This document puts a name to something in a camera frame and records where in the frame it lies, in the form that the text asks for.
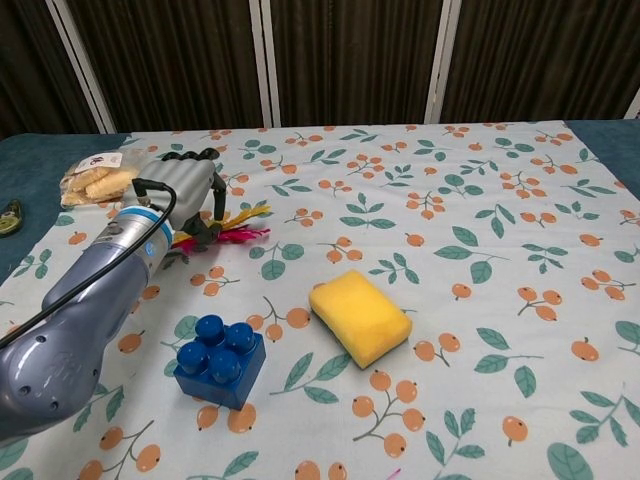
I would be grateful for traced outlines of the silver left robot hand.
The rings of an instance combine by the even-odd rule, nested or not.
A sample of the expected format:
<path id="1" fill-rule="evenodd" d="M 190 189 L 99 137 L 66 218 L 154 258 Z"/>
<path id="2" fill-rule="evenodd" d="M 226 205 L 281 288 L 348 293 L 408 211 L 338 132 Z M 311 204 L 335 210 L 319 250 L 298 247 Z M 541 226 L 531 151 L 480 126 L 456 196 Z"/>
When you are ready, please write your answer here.
<path id="1" fill-rule="evenodd" d="M 213 199 L 212 219 L 222 221 L 225 213 L 227 187 L 217 172 L 218 152 L 207 148 L 200 153 L 170 152 L 160 160 L 148 163 L 133 183 L 152 181 L 167 185 L 176 194 L 176 201 L 167 220 L 176 232 L 186 233 L 198 245 L 211 245 L 222 228 L 209 226 L 200 216 L 205 201 Z"/>

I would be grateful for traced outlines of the colourful feather toy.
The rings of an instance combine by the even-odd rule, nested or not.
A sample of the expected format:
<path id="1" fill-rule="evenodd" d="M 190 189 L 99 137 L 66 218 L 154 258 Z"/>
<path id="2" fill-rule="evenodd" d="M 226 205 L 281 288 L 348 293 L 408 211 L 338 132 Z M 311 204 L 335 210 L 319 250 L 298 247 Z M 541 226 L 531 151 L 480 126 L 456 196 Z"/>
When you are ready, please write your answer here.
<path id="1" fill-rule="evenodd" d="M 169 252 L 191 255 L 206 251 L 214 244 L 242 244 L 258 239 L 267 235 L 270 230 L 251 227 L 249 221 L 270 212 L 271 206 L 262 204 L 242 209 L 235 217 L 223 216 L 221 220 L 203 220 L 197 216 L 198 223 L 184 227 L 175 234 Z"/>

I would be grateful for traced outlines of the blue toy brick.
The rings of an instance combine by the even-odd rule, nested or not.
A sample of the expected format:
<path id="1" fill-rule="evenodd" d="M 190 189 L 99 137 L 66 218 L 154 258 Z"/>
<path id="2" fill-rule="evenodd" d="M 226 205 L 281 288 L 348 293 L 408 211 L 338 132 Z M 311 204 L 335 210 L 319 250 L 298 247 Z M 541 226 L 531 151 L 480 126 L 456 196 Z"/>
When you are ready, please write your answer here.
<path id="1" fill-rule="evenodd" d="M 178 350 L 174 377 L 184 394 L 239 411 L 265 359 L 263 336 L 249 324 L 206 315 L 195 324 L 195 339 Z"/>

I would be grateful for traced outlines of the clear bag of yellow snacks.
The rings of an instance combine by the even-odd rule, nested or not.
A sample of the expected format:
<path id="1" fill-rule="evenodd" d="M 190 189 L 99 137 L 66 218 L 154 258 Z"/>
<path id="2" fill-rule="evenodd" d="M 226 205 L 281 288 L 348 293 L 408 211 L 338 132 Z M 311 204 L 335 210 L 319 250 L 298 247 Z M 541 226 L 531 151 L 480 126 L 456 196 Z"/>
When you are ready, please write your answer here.
<path id="1" fill-rule="evenodd" d="M 62 177 L 62 207 L 98 204 L 121 198 L 147 160 L 144 149 L 92 154 L 72 164 Z"/>

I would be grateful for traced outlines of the yellow sponge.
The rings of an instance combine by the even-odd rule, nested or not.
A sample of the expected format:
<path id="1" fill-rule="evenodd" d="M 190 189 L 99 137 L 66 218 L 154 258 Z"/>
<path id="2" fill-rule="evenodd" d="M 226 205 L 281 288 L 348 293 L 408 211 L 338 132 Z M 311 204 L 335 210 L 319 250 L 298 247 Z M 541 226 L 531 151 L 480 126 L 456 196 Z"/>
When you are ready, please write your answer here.
<path id="1" fill-rule="evenodd" d="M 411 318 L 358 270 L 312 288 L 308 302 L 362 370 L 408 345 Z"/>

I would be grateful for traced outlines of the floral orange green tablecloth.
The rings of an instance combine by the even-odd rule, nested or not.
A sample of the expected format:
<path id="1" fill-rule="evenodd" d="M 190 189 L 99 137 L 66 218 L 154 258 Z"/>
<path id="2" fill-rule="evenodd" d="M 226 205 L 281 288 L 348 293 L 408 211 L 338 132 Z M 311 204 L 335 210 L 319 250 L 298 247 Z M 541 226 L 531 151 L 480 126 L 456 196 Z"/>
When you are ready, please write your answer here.
<path id="1" fill-rule="evenodd" d="M 566 122 L 130 133 L 212 147 L 248 245 L 171 253 L 89 403 L 0 449 L 0 480 L 640 480 L 640 200 Z M 0 334 L 120 211 L 61 210 L 0 284 Z M 358 270 L 413 322 L 362 370 L 312 288 Z M 184 394 L 217 315 L 263 336 L 237 411 Z"/>

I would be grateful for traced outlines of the black folding screen white frame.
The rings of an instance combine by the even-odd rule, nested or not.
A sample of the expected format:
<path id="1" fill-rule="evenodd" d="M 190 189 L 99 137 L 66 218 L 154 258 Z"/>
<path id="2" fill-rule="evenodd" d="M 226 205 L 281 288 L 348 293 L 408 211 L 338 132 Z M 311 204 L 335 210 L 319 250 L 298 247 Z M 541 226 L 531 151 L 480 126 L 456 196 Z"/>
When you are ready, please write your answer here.
<path id="1" fill-rule="evenodd" d="M 0 140 L 22 133 L 614 119 L 640 0 L 0 0 Z"/>

